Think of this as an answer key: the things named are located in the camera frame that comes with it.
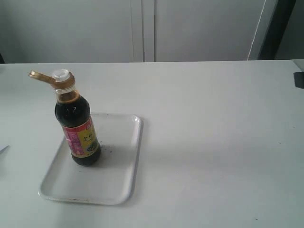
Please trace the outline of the white cabinet with doors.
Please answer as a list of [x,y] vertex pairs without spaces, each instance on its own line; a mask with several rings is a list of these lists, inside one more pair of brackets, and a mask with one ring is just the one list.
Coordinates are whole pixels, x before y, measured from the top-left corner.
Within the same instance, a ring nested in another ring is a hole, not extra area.
[[275,0],[3,0],[7,63],[256,60]]

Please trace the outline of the dark soy sauce bottle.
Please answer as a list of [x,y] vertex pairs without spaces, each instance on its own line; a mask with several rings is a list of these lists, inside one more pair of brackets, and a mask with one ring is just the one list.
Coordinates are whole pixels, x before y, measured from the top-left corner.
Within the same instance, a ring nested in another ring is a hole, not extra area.
[[51,76],[31,71],[33,79],[50,84],[56,93],[55,116],[60,123],[73,160],[82,166],[94,164],[101,155],[88,101],[75,87],[74,75],[59,69]]

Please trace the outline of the white rectangular plastic tray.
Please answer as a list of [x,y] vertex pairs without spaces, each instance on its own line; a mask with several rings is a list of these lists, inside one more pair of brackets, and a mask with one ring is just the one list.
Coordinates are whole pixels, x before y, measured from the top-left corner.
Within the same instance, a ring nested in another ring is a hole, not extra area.
[[46,200],[118,205],[133,191],[143,121],[133,114],[93,113],[101,157],[92,166],[76,164],[66,139],[62,142],[39,187]]

